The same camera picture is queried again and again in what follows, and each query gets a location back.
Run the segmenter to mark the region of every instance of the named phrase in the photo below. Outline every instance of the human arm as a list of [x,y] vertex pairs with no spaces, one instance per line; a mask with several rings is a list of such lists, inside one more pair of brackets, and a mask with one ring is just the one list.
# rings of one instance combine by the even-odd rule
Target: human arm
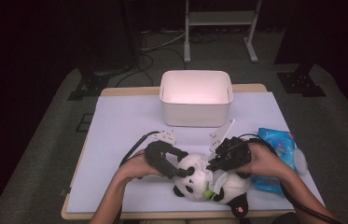
[[[286,163],[281,161],[276,155],[261,144],[251,143],[249,144],[249,148],[252,155],[251,162],[235,169],[236,172],[262,176],[275,176],[280,180],[288,194],[298,203],[323,214],[324,216],[334,218],[334,216],[311,193],[301,178]],[[298,209],[296,206],[294,207],[301,223],[326,223],[325,221]]]
[[162,176],[147,163],[144,151],[140,150],[115,172],[90,224],[114,223],[120,211],[127,184],[134,178],[142,178],[146,175]]

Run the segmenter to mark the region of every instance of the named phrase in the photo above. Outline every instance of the floor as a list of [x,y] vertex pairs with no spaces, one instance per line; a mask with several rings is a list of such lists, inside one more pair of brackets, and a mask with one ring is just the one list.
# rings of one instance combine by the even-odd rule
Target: floor
[[[177,33],[144,34],[143,48],[151,48]],[[254,48],[259,62],[251,63],[244,46],[246,32],[194,35],[191,62],[183,63],[183,42],[158,48],[140,57],[138,67],[112,76],[107,87],[159,86],[168,70],[221,70],[231,82],[262,83],[272,91],[326,207],[348,223],[348,101],[334,78],[317,64],[310,76],[325,97],[287,94],[277,73],[291,72],[296,64],[273,64],[283,33],[256,32]],[[98,100],[85,96],[68,100],[76,90],[78,70],[67,75],[0,198],[0,223],[87,223],[64,220],[61,210],[87,136],[84,115],[92,114]],[[252,223],[271,223],[271,217],[253,217]]]

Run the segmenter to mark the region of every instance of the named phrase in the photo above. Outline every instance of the white storage bin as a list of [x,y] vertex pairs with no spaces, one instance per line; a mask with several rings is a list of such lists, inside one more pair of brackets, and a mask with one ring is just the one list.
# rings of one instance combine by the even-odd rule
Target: white storage bin
[[230,77],[221,71],[184,70],[163,74],[160,99],[171,126],[219,127],[228,122]]

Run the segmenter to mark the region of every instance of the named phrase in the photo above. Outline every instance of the panda plush toy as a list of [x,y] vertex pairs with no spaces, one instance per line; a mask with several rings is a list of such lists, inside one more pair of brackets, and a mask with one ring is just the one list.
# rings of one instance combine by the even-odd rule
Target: panda plush toy
[[178,163],[178,168],[188,171],[186,177],[174,178],[174,193],[192,201],[212,200],[226,204],[236,217],[245,217],[248,212],[246,192],[249,178],[241,178],[232,171],[210,171],[208,157],[202,153],[190,153]]

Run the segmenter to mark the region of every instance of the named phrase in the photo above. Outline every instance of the blue package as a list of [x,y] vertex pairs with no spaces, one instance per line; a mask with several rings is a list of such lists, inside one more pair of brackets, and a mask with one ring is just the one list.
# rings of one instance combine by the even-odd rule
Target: blue package
[[[275,149],[278,157],[295,170],[295,162],[293,152],[295,149],[295,141],[290,132],[278,131],[267,128],[259,128],[258,136],[268,142]],[[280,182],[276,177],[265,177],[252,175],[256,189],[262,189],[283,194]]]

